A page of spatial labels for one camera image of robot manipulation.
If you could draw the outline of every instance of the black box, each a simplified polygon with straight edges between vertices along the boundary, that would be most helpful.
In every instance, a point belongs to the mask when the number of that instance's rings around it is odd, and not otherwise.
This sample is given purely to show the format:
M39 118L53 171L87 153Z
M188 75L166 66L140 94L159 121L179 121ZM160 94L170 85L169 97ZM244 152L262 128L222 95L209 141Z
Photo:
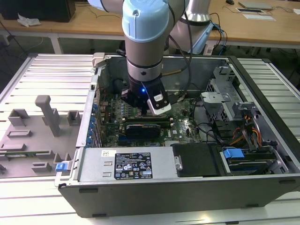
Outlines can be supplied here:
M21 16L39 20L69 22L75 13L74 0L0 0L1 13L5 20Z

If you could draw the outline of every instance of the slotted aluminum surface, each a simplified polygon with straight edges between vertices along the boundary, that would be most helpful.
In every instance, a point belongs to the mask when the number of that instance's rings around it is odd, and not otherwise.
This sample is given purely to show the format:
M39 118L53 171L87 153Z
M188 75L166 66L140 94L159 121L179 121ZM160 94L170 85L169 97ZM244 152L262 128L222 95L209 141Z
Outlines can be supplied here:
M300 94L295 87L271 63L262 59L239 59L264 96L300 141ZM248 101L252 101L241 85Z
M65 102L70 98L70 103L73 105L84 105L84 99L86 98L88 89L41 89L38 88L39 83L49 81L49 77L53 78L50 83L57 82L55 78L64 77L64 81L67 83L83 83L84 77L90 77L93 72L90 70L92 66L86 66L86 71L59 71L57 65L51 64L50 61L77 61L79 67L82 67L80 63L82 61L91 62L91 55L39 55L36 60L43 60L48 64L48 70L37 72L26 69L26 75L30 75L29 80L36 84L33 89L15 89L14 86L9 90L11 93L4 97L2 103L8 101L10 104L23 104L24 106L30 106L27 104L34 103L35 96L38 94L49 94L52 98L53 104L66 105ZM244 66L250 66L247 69L251 72L251 76L255 81L263 80L263 77L276 78L272 74L272 70L266 67L255 69L255 63L252 60L241 60ZM257 60L260 65L264 66L264 62ZM276 91L264 90L265 95L270 98L272 103L281 103ZM281 96L292 98L289 101L295 101L289 88L281 91ZM60 114L66 113L64 110L59 110ZM278 111L280 115L285 117L285 121L292 123L286 119L295 119L287 111ZM5 125L7 122L7 116L10 111L1 112L3 122L0 124ZM30 115L40 115L40 111L31 111ZM300 224L300 192L291 192L283 195L272 203L263 208L252 209L233 209L233 210L213 210L202 212L187 212L187 213L172 213L172 214L159 214L159 215L141 215L141 216L128 216L128 217L109 217L109 218L81 218L77 216L74 209L68 204L68 202L60 195L57 188L54 186L54 177L39 178L36 181L33 178L26 179L1 179L0 180L0 205L3 206L0 210L0 224L11 225L18 224L22 221L23 224L73 224L73 225L196 225L196 224L210 224L220 225L225 222L239 221L240 225L298 225Z
M31 59L0 103L0 138L10 125L8 116L13 109L25 109L29 116L42 115L35 105L37 95L49 95L51 107L60 115L69 110L83 114L94 73L92 55L39 54Z

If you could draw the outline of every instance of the paper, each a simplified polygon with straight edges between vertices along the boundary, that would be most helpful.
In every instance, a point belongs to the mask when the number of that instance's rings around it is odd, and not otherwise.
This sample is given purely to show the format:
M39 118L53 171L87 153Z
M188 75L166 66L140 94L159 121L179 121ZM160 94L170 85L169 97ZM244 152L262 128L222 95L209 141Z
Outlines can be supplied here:
M248 14L243 14L244 17L246 17L249 20L271 20L271 21L276 21L272 16L269 15L248 15Z
M300 9L294 8L293 11L295 12L295 14L300 15Z
M38 19L29 19L21 16L20 14L18 14L18 16L19 16L18 22L25 27L41 25Z

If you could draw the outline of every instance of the black plastic cover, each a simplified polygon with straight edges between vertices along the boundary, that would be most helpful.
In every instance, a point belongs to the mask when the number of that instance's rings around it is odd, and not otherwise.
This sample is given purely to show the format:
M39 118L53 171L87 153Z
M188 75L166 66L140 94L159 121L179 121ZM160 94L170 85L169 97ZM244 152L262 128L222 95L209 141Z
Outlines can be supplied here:
M221 146L205 143L174 144L174 156L181 158L179 177L219 177L226 176L220 156Z

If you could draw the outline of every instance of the wooden desk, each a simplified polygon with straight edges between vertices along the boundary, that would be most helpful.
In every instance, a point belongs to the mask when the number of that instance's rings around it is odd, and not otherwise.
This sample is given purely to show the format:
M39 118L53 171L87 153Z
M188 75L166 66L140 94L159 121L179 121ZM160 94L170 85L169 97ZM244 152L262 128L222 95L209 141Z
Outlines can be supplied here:
M273 7L285 7L289 9L300 8L300 2L278 0L250 0L266 2ZM235 8L241 8L238 0L233 6L225 3L225 0L211 0L210 13L218 13L221 28L228 34L228 45L300 48L300 15L288 13L282 8L272 10L276 21L259 21L246 19ZM212 15L213 22L218 18ZM76 12L70 22L41 21L42 25L24 27L17 21L3 20L2 23L16 36L48 37L52 41L55 53L63 53L59 44L59 38L88 38L88 39L113 39L123 40L121 17L106 13L91 6L76 5ZM8 33L0 26L0 35ZM213 48L219 39L219 33L212 31L207 42L206 52Z
M124 40L121 16L98 10L88 4L85 7L76 5L76 12L70 22L41 21L41 25L27 28L17 20L4 20L2 16L0 20L12 35L50 38L56 54L63 53L59 38ZM6 36L8 33L0 25L1 35Z
M279 0L249 0L265 2L272 7L284 7L288 9L300 8L300 2ZM223 0L211 0L210 13L218 13L221 28L228 34L228 45L254 46L254 47L279 47L300 48L300 15L288 13L282 8L272 11L265 10L265 15L271 15L276 21L249 20L235 8L243 8L238 0L234 5L228 5ZM218 22L217 15L212 15L213 22ZM212 31L208 48L215 45L214 39L219 39L217 31Z

